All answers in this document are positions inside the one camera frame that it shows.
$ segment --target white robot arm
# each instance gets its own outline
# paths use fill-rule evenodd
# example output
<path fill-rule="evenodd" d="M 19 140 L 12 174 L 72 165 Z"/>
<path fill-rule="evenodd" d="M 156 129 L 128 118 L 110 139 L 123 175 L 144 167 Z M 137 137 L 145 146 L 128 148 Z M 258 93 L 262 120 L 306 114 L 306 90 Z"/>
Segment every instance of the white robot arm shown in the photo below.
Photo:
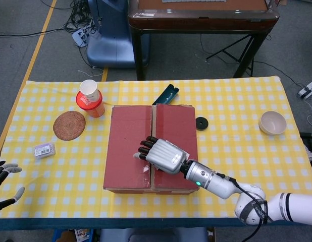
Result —
<path fill-rule="evenodd" d="M 21 172 L 21 170 L 22 169 L 18 167 L 18 164 L 5 164 L 5 161 L 0 161 L 0 186 L 6 179 L 6 177 L 9 175 L 9 173 L 18 173 Z M 25 188 L 21 187 L 19 188 L 15 196 L 0 202 L 0 210 L 17 202 L 23 195 L 24 191 Z"/>
<path fill-rule="evenodd" d="M 279 193 L 269 202 L 264 191 L 254 185 L 237 183 L 236 179 L 218 173 L 194 160 L 169 141 L 147 137 L 140 143 L 134 157 L 144 159 L 166 173 L 182 172 L 190 180 L 222 199 L 240 194 L 235 207 L 236 216 L 245 224 L 260 224 L 287 220 L 312 225 L 312 196 Z"/>

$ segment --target table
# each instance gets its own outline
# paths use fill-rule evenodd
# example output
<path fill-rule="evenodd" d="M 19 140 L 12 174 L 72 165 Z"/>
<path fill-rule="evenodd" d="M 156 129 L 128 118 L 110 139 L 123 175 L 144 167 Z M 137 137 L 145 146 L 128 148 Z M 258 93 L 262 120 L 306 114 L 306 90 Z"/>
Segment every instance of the table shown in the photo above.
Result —
<path fill-rule="evenodd" d="M 145 33 L 250 34 L 233 78 L 240 78 L 279 19 L 272 0 L 162 3 L 162 0 L 129 0 L 128 21 L 138 80 L 145 80 L 141 35 Z"/>
<path fill-rule="evenodd" d="M 23 171 L 9 175 L 0 198 L 12 197 L 21 186 L 26 191 L 0 211 L 0 229 L 241 225 L 233 212 L 237 195 L 223 200 L 205 190 L 160 196 L 102 189 L 112 104 L 151 104 L 169 83 L 180 88 L 172 104 L 191 104 L 196 116 L 209 121 L 205 131 L 197 131 L 201 163 L 261 186 L 268 200 L 282 191 L 312 194 L 312 169 L 278 77 L 100 82 L 106 106 L 100 118 L 76 105 L 79 83 L 27 81 L 1 155 Z M 68 110 L 83 113 L 86 128 L 66 142 L 54 135 L 53 123 Z M 266 110 L 285 116 L 284 134 L 259 130 Z M 45 142 L 55 143 L 56 155 L 35 161 L 33 147 Z"/>

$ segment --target black round disc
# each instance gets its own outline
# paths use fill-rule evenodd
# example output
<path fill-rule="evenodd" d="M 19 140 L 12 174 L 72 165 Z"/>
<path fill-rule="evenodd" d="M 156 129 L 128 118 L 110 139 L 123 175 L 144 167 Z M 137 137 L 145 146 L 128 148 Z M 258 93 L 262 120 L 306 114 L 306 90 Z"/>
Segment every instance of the black round disc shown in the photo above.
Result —
<path fill-rule="evenodd" d="M 196 118 L 196 129 L 197 130 L 205 130 L 209 123 L 207 122 L 205 117 Z"/>

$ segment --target gray carpet floor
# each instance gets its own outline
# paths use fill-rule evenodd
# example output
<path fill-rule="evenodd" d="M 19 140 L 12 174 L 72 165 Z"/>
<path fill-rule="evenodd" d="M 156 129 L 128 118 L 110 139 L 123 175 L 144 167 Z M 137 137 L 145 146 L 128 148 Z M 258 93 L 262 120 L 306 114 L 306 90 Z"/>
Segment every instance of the gray carpet floor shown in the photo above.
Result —
<path fill-rule="evenodd" d="M 68 7 L 69 0 L 58 0 L 57 7 Z M 296 82 L 312 81 L 312 4 L 289 0 L 279 6 L 280 20 L 266 40 L 255 60 L 267 62 L 281 69 Z M 0 0 L 0 33 L 33 33 L 42 29 L 49 7 L 40 0 Z M 48 29 L 62 27 L 70 15 L 69 10 L 54 10 Z M 202 35 L 204 49 L 215 52 L 237 40 L 240 36 Z M 0 38 L 0 135 L 14 103 L 18 89 L 33 55 L 38 36 L 30 38 Z M 240 54 L 245 42 L 230 49 Z M 148 80 L 215 79 L 232 77 L 237 65 L 224 54 L 221 59 L 208 56 L 200 45 L 200 35 L 154 34 L 151 37 L 150 62 L 146 72 Z M 80 82 L 86 75 L 96 75 L 81 59 L 71 34 L 58 31 L 45 36 L 29 79 L 32 81 Z M 256 63 L 254 76 L 278 75 L 284 85 L 298 129 L 312 132 L 306 120 L 310 107 L 296 98 L 299 88 L 274 68 Z M 107 81 L 136 80 L 133 69 L 109 69 Z M 217 241 L 241 241 L 253 227 L 218 228 Z M 7 238 L 20 241 L 51 241 L 51 230 L 0 231 L 0 242 Z M 312 241 L 311 226 L 267 226 L 251 241 Z"/>

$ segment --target white robotic hand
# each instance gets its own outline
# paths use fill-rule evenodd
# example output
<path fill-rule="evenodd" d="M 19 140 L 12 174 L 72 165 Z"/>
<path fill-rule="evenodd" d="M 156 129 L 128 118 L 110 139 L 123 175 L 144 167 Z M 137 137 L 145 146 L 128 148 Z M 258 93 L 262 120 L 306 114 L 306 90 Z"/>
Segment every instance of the white robotic hand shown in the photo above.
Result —
<path fill-rule="evenodd" d="M 3 183 L 3 181 L 6 179 L 6 177 L 9 175 L 9 173 L 18 173 L 18 172 L 21 172 L 21 170 L 22 169 L 18 167 L 18 164 L 5 164 L 5 161 L 0 161 L 0 186 Z M 23 195 L 24 191 L 25 191 L 25 188 L 21 187 L 17 191 L 15 196 L 13 196 L 10 199 L 0 202 L 0 210 L 17 202 Z"/>
<path fill-rule="evenodd" d="M 182 172 L 184 178 L 222 199 L 234 193 L 240 194 L 235 214 L 243 223 L 254 225 L 262 221 L 287 220 L 312 225 L 312 196 L 279 193 L 267 203 L 261 188 L 239 184 L 234 178 L 188 160 L 188 153 L 169 141 L 149 136 L 140 144 L 145 147 L 140 147 L 134 157 L 146 160 L 169 174 Z"/>

